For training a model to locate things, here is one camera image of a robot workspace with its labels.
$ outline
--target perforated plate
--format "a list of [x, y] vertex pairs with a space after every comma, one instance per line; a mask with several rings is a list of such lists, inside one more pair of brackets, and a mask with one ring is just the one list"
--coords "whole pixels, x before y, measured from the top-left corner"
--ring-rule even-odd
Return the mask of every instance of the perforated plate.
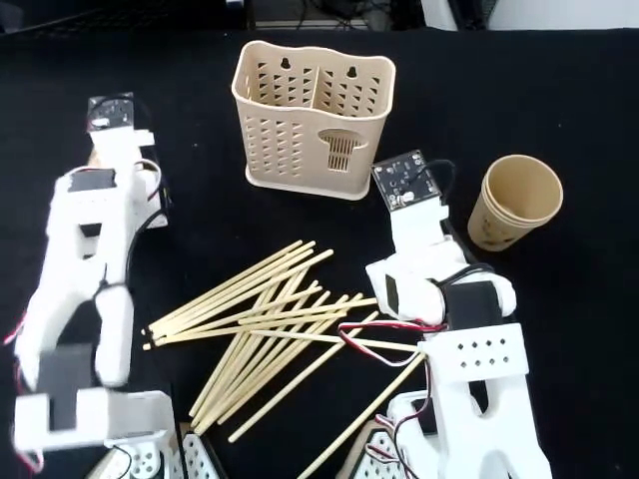
[[443, 332], [421, 346], [444, 383], [528, 373], [519, 323]]
[[[396, 455], [390, 436], [385, 431], [377, 431], [368, 442], [382, 451]], [[382, 464], [362, 451], [361, 460], [351, 475], [352, 479], [403, 479], [397, 464]]]
[[[184, 454], [187, 461], [189, 479], [220, 479], [207, 449], [200, 438], [195, 434], [187, 434], [184, 438]], [[175, 479], [184, 479], [180, 451], [174, 456], [173, 475]]]

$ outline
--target white plastic part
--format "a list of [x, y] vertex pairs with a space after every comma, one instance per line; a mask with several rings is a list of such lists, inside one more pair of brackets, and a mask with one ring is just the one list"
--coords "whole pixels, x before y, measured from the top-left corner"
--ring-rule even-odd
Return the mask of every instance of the white plastic part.
[[[396, 456], [390, 436], [385, 431], [374, 432], [368, 444]], [[361, 460], [350, 477], [352, 479], [400, 479], [402, 474], [397, 464], [382, 464], [362, 451]]]
[[[432, 401], [439, 444], [424, 441], [416, 421], [398, 434], [410, 465], [423, 479], [551, 478], [537, 442], [525, 375], [528, 363], [517, 323], [433, 334], [422, 349], [432, 367]], [[484, 380], [488, 409], [478, 414], [468, 382]], [[391, 403], [393, 419], [404, 417]]]
[[242, 49], [232, 91], [256, 186], [359, 200], [392, 107], [395, 67], [317, 47]]
[[639, 27], [636, 0], [499, 0], [490, 30], [580, 30]]
[[[183, 441], [184, 455], [187, 461], [188, 479], [220, 479], [207, 449], [196, 434], [187, 434]], [[173, 460], [173, 474], [175, 479], [184, 479], [180, 451], [176, 451]]]
[[161, 391], [114, 392], [106, 388], [80, 389], [74, 429], [49, 430], [47, 394], [18, 396], [14, 445], [20, 451], [69, 449], [105, 444], [167, 442], [173, 434], [173, 408]]

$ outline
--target black wire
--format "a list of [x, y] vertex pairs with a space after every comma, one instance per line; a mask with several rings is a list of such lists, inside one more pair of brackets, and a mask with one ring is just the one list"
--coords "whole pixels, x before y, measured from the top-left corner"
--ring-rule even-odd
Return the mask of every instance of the black wire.
[[300, 22], [296, 27], [296, 30], [299, 30], [302, 27], [302, 24], [307, 18], [307, 13], [309, 13], [309, 0], [302, 0], [302, 15], [300, 15]]
[[118, 449], [120, 452], [124, 452], [127, 456], [129, 456], [129, 467], [127, 467], [127, 470], [124, 471], [120, 477], [118, 477], [118, 479], [122, 479], [127, 474], [129, 474], [129, 471], [131, 470], [131, 466], [133, 466], [133, 457], [131, 456], [131, 454], [129, 454], [128, 451], [124, 450], [120, 446], [113, 446], [113, 448]]
[[129, 246], [129, 252], [127, 252], [127, 268], [126, 268], [126, 273], [125, 273], [125, 283], [126, 284], [130, 284], [129, 280], [131, 278], [131, 261], [133, 258], [133, 250], [136, 247], [136, 243], [138, 242], [138, 238], [140, 237], [140, 235], [142, 234], [142, 232], [149, 227], [149, 225], [153, 222], [153, 220], [157, 217], [159, 217], [160, 215], [163, 215], [164, 212], [162, 211], [162, 209], [157, 210], [156, 212], [152, 213], [141, 225], [140, 227], [136, 230], [136, 232], [133, 234], [133, 237], [131, 238], [131, 245]]
[[495, 272], [494, 268], [490, 264], [486, 262], [476, 262], [475, 264], [469, 264], [467, 267], [460, 269], [455, 274], [451, 274], [446, 279], [443, 279], [441, 281], [434, 280], [433, 284], [435, 284], [438, 287], [446, 286], [448, 284], [452, 284], [464, 277], [470, 276], [471, 274], [474, 274], [480, 271]]
[[432, 172], [433, 167], [439, 167], [441, 165], [446, 165], [450, 168], [450, 177], [448, 179], [448, 184], [446, 185], [445, 189], [442, 189], [442, 192], [441, 192], [441, 199], [443, 200], [445, 204], [448, 203], [448, 197], [450, 196], [450, 192], [452, 192], [452, 189], [455, 186], [455, 180], [457, 179], [457, 166], [451, 160], [439, 158], [439, 159], [430, 160], [429, 162], [424, 163], [423, 167], [421, 167], [417, 171], [417, 173], [415, 173], [414, 176], [410, 180], [408, 180], [408, 183], [406, 184], [406, 187], [404, 188], [404, 190], [410, 187], [410, 185], [412, 185], [419, 177], [421, 177], [421, 175], [423, 175], [424, 172], [427, 172], [427, 171]]

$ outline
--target cup rim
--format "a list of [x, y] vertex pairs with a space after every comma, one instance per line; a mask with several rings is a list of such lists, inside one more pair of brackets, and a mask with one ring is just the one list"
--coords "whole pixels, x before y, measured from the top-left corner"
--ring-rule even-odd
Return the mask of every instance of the cup rim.
[[518, 217], [517, 215], [511, 214], [508, 210], [506, 210], [500, 204], [495, 202], [493, 200], [492, 195], [488, 193], [487, 188], [484, 186], [484, 184], [485, 184], [485, 181], [482, 182], [480, 194], [483, 196], [484, 202], [486, 203], [486, 207], [496, 217], [500, 218], [503, 222], [513, 225], [515, 227], [536, 228], [550, 221], [550, 219], [544, 220], [541, 222], [522, 221], [520, 217]]
[[[490, 177], [490, 174], [492, 173], [494, 168], [497, 165], [499, 165], [501, 162], [504, 162], [504, 161], [507, 161], [507, 160], [511, 160], [513, 158], [524, 158], [526, 160], [530, 160], [532, 162], [535, 162], [536, 164], [538, 164], [539, 166], [541, 166], [547, 172], [550, 173], [550, 175], [552, 176], [553, 180], [555, 181], [555, 184], [559, 187], [559, 201], [557, 202], [557, 206], [554, 208], [554, 210], [552, 210], [545, 217], [539, 218], [539, 219], [535, 219], [535, 220], [528, 220], [526, 218], [520, 217], [519, 215], [516, 215], [515, 213], [511, 213], [511, 212], [507, 211], [495, 199], [494, 195], [492, 194], [492, 191], [488, 187], [488, 178]], [[531, 157], [529, 155], [521, 155], [521, 154], [506, 155], [506, 156], [500, 157], [497, 160], [495, 160], [494, 162], [492, 162], [492, 164], [488, 167], [488, 170], [486, 171], [486, 174], [483, 176], [483, 180], [481, 182], [481, 192], [485, 193], [485, 196], [488, 199], [487, 203], [490, 203], [496, 210], [501, 212], [502, 216], [506, 217], [507, 219], [510, 219], [510, 221], [512, 223], [516, 223], [516, 224], [519, 223], [519, 224], [522, 224], [523, 226], [524, 225], [526, 225], [526, 226], [538, 225], [539, 226], [539, 225], [543, 225], [544, 223], [549, 222], [559, 212], [559, 210], [561, 209], [561, 206], [563, 205], [563, 186], [561, 185], [561, 180], [559, 179], [557, 174], [554, 172], [554, 170], [552, 170], [552, 168], [550, 168], [548, 165], [543, 163], [541, 160], [539, 160], [538, 158], [535, 158], [535, 157]]]

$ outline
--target bamboo chopstick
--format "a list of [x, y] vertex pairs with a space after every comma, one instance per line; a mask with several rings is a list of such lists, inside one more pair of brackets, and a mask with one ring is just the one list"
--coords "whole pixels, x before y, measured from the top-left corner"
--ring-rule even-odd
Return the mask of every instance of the bamboo chopstick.
[[[260, 293], [260, 296], [258, 296], [258, 299], [256, 300], [256, 303], [254, 304], [254, 307], [255, 306], [259, 306], [260, 304], [262, 304], [265, 301], [267, 293], [268, 293], [268, 291], [266, 291], [266, 290], [262, 291]], [[191, 407], [191, 410], [189, 411], [189, 416], [194, 417], [196, 415], [196, 413], [200, 410], [200, 407], [204, 403], [204, 401], [207, 398], [208, 394], [211, 392], [211, 390], [213, 388], [213, 385], [215, 384], [216, 380], [218, 379], [218, 376], [220, 375], [220, 372], [224, 369], [225, 365], [227, 364], [227, 362], [229, 361], [229, 359], [233, 355], [236, 347], [241, 347], [240, 346], [241, 340], [246, 341], [247, 340], [247, 336], [248, 336], [247, 334], [245, 334], [245, 336], [242, 336], [241, 334], [236, 334], [235, 335], [235, 337], [233, 338], [233, 340], [231, 341], [231, 343], [227, 347], [227, 350], [222, 355], [222, 358], [220, 359], [220, 361], [218, 361], [218, 364], [216, 365], [216, 368], [211, 373], [211, 376], [209, 377], [209, 380], [205, 384], [204, 388], [202, 389], [202, 392], [200, 393], [200, 395], [198, 395], [198, 398], [196, 399], [196, 402]]]
[[[255, 331], [251, 331], [250, 334], [265, 337], [287, 337], [289, 339], [298, 339], [305, 341], [343, 343], [339, 336], [308, 334], [307, 332], [263, 331], [258, 329]], [[380, 349], [392, 349], [395, 351], [416, 352], [418, 350], [417, 346], [413, 346], [411, 344], [403, 344], [401, 342], [376, 341], [374, 339], [358, 339], [355, 342], [363, 346], [378, 347]]]
[[330, 446], [318, 456], [318, 458], [307, 467], [302, 474], [298, 476], [298, 479], [307, 479], [333, 454], [360, 426], [365, 420], [372, 414], [386, 398], [392, 394], [392, 392], [399, 387], [399, 385], [408, 377], [408, 375], [414, 371], [421, 363], [423, 363], [424, 355], [420, 354], [416, 357], [400, 374], [396, 377], [391, 384], [389, 384], [384, 391], [373, 401], [358, 417], [353, 421], [349, 427], [347, 427], [342, 434], [340, 434]]
[[[353, 299], [358, 300], [361, 297], [362, 297], [362, 294], [358, 293], [353, 297]], [[321, 333], [321, 332], [324, 332], [326, 329], [328, 329], [333, 323], [334, 323], [334, 320], [313, 324], [309, 327], [308, 331], [312, 333], [316, 333], [316, 332]], [[285, 352], [283, 352], [277, 358], [277, 360], [274, 360], [267, 365], [266, 370], [262, 374], [262, 376], [256, 377], [252, 383], [249, 383], [247, 381], [245, 390], [248, 390], [249, 392], [245, 394], [245, 396], [242, 399], [237, 401], [233, 405], [233, 407], [218, 420], [218, 424], [224, 423], [233, 414], [235, 414], [242, 406], [244, 406], [244, 404], [246, 404], [249, 401], [249, 399], [251, 399], [262, 387], [264, 387], [265, 384], [267, 384], [271, 379], [273, 379], [276, 375], [278, 375], [280, 371], [282, 371], [282, 369], [284, 369], [293, 359], [296, 358], [298, 354], [300, 354], [308, 346], [309, 346], [308, 342], [300, 342], [300, 341], [297, 341], [297, 343], [294, 342], [291, 346], [289, 346], [289, 348]]]
[[[362, 323], [373, 321], [379, 313], [373, 312], [369, 316], [367, 316]], [[351, 331], [348, 336], [355, 337], [359, 334], [361, 329], [354, 329]], [[269, 400], [264, 406], [260, 408], [258, 412], [256, 412], [249, 420], [247, 420], [242, 426], [240, 426], [231, 436], [229, 436], [229, 442], [237, 441], [242, 435], [251, 429], [260, 419], [267, 415], [275, 406], [277, 406], [280, 401], [282, 401], [291, 391], [293, 391], [302, 381], [304, 381], [307, 377], [313, 374], [320, 366], [322, 366], [325, 362], [327, 362], [331, 357], [333, 357], [340, 349], [345, 346], [343, 342], [339, 342], [332, 346], [328, 351], [326, 351], [322, 356], [316, 359], [311, 365], [309, 365], [304, 371], [298, 374], [295, 379], [293, 379], [289, 384], [283, 387], [280, 392], [278, 392], [275, 396]]]
[[305, 249], [306, 246], [308, 245], [306, 244], [298, 250], [293, 251], [293, 253], [287, 254], [286, 256], [282, 257], [282, 262], [277, 260], [273, 264], [267, 266], [267, 268], [269, 269], [269, 274], [257, 275], [257, 277], [248, 277], [245, 280], [230, 286], [228, 289], [225, 289], [222, 293], [212, 298], [210, 301], [202, 303], [199, 306], [196, 306], [195, 308], [178, 316], [176, 319], [171, 321], [171, 323], [160, 325], [156, 330], [157, 335], [159, 336], [163, 334], [177, 334], [186, 329], [189, 329], [190, 327], [197, 326], [210, 317], [213, 317], [216, 314], [219, 314], [220, 312], [225, 311], [254, 295], [257, 295], [271, 285], [278, 284], [284, 279], [288, 279], [289, 277], [295, 275], [297, 272], [303, 269], [307, 269], [307, 267], [302, 267], [289, 276], [279, 278], [278, 280], [273, 277], [275, 274], [282, 275], [282, 273], [287, 271], [287, 269], [293, 264], [296, 264], [305, 259], [307, 256], [312, 255], [314, 251], [309, 248]]
[[240, 272], [239, 274], [236, 274], [235, 276], [231, 277], [230, 279], [227, 279], [222, 284], [214, 287], [213, 289], [208, 290], [204, 294], [201, 294], [200, 296], [198, 296], [195, 299], [189, 301], [188, 303], [180, 306], [179, 308], [175, 309], [174, 311], [170, 312], [169, 314], [164, 315], [163, 317], [161, 317], [157, 321], [151, 323], [149, 325], [149, 329], [151, 329], [153, 331], [160, 324], [173, 319], [174, 317], [180, 315], [181, 313], [187, 311], [188, 309], [191, 309], [192, 307], [200, 304], [202, 301], [204, 301], [206, 299], [209, 299], [210, 297], [214, 296], [215, 294], [219, 293], [220, 291], [223, 291], [224, 289], [226, 289], [227, 287], [231, 286], [232, 284], [235, 284], [236, 282], [244, 279], [245, 277], [250, 276], [254, 272], [259, 271], [260, 269], [262, 269], [263, 267], [265, 267], [269, 263], [273, 262], [274, 260], [278, 259], [281, 256], [284, 256], [287, 252], [295, 249], [296, 247], [298, 247], [302, 243], [303, 242], [300, 239], [298, 239], [297, 241], [289, 244], [288, 246], [283, 247], [279, 251], [277, 251], [277, 252], [271, 254], [270, 256], [264, 258], [262, 261], [258, 262], [257, 264], [254, 264], [253, 266], [245, 269], [244, 271]]
[[[316, 302], [314, 303], [314, 306], [319, 306], [322, 303], [324, 303], [328, 299], [329, 295], [330, 295], [330, 293], [327, 291], [325, 294], [323, 294], [321, 297], [319, 297], [316, 300]], [[343, 296], [342, 297], [342, 300], [346, 300], [346, 299], [347, 299], [347, 296]], [[268, 348], [270, 348], [275, 341], [277, 341], [275, 338], [271, 338], [270, 343], [265, 344], [265, 352], [268, 351]], [[230, 394], [228, 394], [227, 397], [223, 401], [220, 401], [218, 404], [216, 404], [216, 407], [214, 408], [214, 410], [212, 410], [209, 413], [209, 415], [208, 415], [208, 423], [209, 424], [213, 424], [216, 419], [218, 419], [222, 414], [226, 413], [226, 411], [231, 406], [233, 401], [237, 397], [241, 397], [245, 383], [253, 382], [253, 380], [256, 377], [256, 375], [260, 374], [260, 372], [262, 371], [262, 369], [264, 369], [264, 367], [266, 367], [266, 365], [272, 363], [274, 358], [277, 357], [277, 355], [280, 353], [280, 351], [282, 350], [282, 348], [285, 345], [286, 345], [285, 341], [280, 341], [280, 343], [277, 344], [269, 352], [267, 357], [264, 357], [262, 362], [259, 365], [257, 365], [257, 368], [255, 368], [254, 370], [251, 371], [251, 374], [249, 374], [249, 377], [245, 377], [244, 376], [242, 378], [243, 381], [234, 381], [235, 384], [232, 384], [231, 386], [229, 386], [228, 390], [230, 391]]]
[[[283, 298], [288, 294], [294, 292], [302, 280], [304, 276], [307, 274], [308, 270], [305, 269], [295, 276], [291, 276], [289, 280], [282, 286], [280, 293], [278, 294], [278, 298]], [[275, 292], [278, 290], [276, 285], [272, 286], [268, 289], [267, 299], [266, 301], [271, 301], [271, 298], [274, 296]], [[213, 407], [218, 400], [223, 400], [226, 395], [228, 395], [227, 386], [234, 380], [234, 372], [238, 370], [242, 370], [244, 365], [249, 361], [251, 355], [255, 352], [255, 349], [258, 347], [260, 341], [252, 341], [248, 339], [244, 344], [241, 350], [238, 351], [238, 354], [234, 356], [225, 366], [225, 369], [220, 374], [220, 377], [214, 387], [212, 388], [211, 393], [205, 399], [203, 406], [200, 408], [198, 414], [193, 418], [192, 424], [197, 424], [202, 417], [207, 414], [208, 410]]]

